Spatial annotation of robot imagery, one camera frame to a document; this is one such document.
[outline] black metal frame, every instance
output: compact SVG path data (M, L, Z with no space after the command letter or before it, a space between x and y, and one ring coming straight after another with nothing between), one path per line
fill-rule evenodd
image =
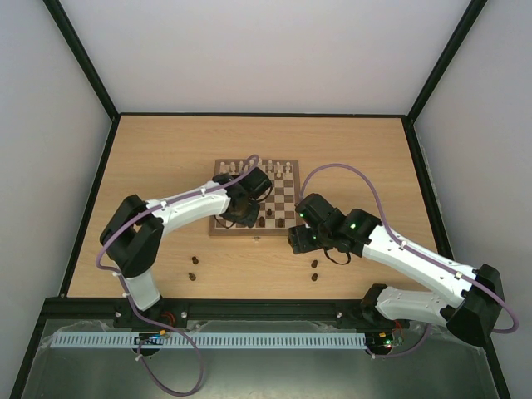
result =
M417 140L414 122L420 115L421 110L427 103L431 93L435 90L437 83L445 73L446 68L451 63L453 56L456 54L461 43L464 41L468 31L478 18L480 11L486 4L487 0L471 0L468 8L456 27L451 39L447 43L438 62L435 64L425 85L421 89L412 109L408 116L404 115L368 115L368 114L264 114L264 113L121 113L116 110L106 88L103 86L96 69L92 65L91 59L87 55L84 47L79 40L68 16L63 10L58 0L43 0L50 14L56 21L66 42L71 48L74 56L78 60L82 70L85 72L87 79L91 83L94 91L98 95L101 104L106 109L112 125L107 137L105 149L103 151L100 164L96 172L96 178L91 188L91 193L86 204L85 212L81 225L76 237L74 248L71 253L69 263L66 268L59 298L47 298L36 327L27 347L26 354L23 358L20 371L12 389L11 398L18 398L22 395L26 384L27 376L31 370L32 360L38 348L42 337L42 332L46 320L49 319L114 319L117 309L126 309L126 303L121 298L65 298L70 286L71 278L76 267L76 262L81 251L81 244L85 237L86 228L91 217L92 209L96 202L96 196L100 188L101 180L106 168L106 163L111 153L112 144L116 135L116 129L120 122L121 116L126 115L153 115L153 116L246 116L246 117L342 117L342 118L401 118L406 140L411 152L412 162L416 170L417 179L421 189L421 194L426 206L426 212L431 224L431 230L434 235L438 252L452 259L451 246L446 235L445 227L441 219L440 209L432 189L430 176L426 168L425 160L421 152L421 147ZM327 323L336 323L340 328L352 328L353 325L345 318L337 318L338 312L346 312L348 309L356 306L359 301L352 300L329 300L329 301L249 301L249 300L187 300L187 299L166 299L173 303L176 308L183 309L188 314L188 319L205 320L205 319L244 319L244 320L311 320ZM358 327L364 329L364 326L357 320ZM510 398L508 387L506 386L500 364L497 360L495 349L492 341L485 346L485 352L490 365L495 386L501 398Z

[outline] white wall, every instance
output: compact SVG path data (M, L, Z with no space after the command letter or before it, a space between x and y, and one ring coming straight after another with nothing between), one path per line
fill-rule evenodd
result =
M110 122L44 4L0 0L0 397L57 295Z
M407 113L469 0L62 0L119 111Z
M532 2L488 2L416 123L456 257L498 268L520 315L494 334L518 399L532 392L531 37Z

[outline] chessboard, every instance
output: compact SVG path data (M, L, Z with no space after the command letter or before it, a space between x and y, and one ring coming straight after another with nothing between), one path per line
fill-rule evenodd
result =
M248 169L245 160L216 160L214 174L230 173L239 175ZM299 198L299 163L296 160L262 160L257 165L272 180L270 195L260 202L259 216L254 227L233 224L220 216L209 221L210 236L272 236L288 235L288 229L303 220L296 214L296 201Z

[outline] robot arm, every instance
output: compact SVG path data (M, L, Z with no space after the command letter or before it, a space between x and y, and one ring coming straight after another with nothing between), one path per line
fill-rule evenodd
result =
M374 284L362 300L362 314L376 318L410 319L446 326L459 339L472 345L484 345L499 317L501 306L462 277L479 281L503 298L500 276L496 269L483 265L479 269L459 264L414 244L397 232L395 240L381 220L368 212L354 209L347 216L332 207L321 195L310 194L296 207L306 225L288 231L288 242L295 254L329 249L355 254L394 268L416 280L430 292L401 291ZM445 263L455 274L405 250L410 248L425 257Z
M259 213L256 200L271 188L272 182L262 170L254 168L238 183L222 188L233 178L228 174L216 175L198 189L163 199L145 202L137 195L124 199L100 236L102 244L140 212L159 208L141 219L138 229L131 226L121 234L107 250L120 268L138 309L145 311L160 300L151 266L160 240L168 233L211 215L249 227L254 225ZM192 192L203 194L175 201L177 197L186 197Z

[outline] wooden tabletop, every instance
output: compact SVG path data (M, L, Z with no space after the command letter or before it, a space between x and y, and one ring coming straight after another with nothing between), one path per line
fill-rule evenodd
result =
M357 167L377 187L391 226L436 250L400 119L122 116L68 296L121 296L117 279L94 261L99 235L126 196L152 200L194 189L212 178L215 160L253 153L298 160L302 180L326 163ZM306 194L312 192L344 214L360 208L378 215L370 190L347 170L316 174ZM320 251L293 255L284 237L209 237L208 226L208 219L198 220L163 239L152 270L164 297L362 298L374 283L422 289L376 262L353 257L336 265ZM318 266L311 268L314 259Z

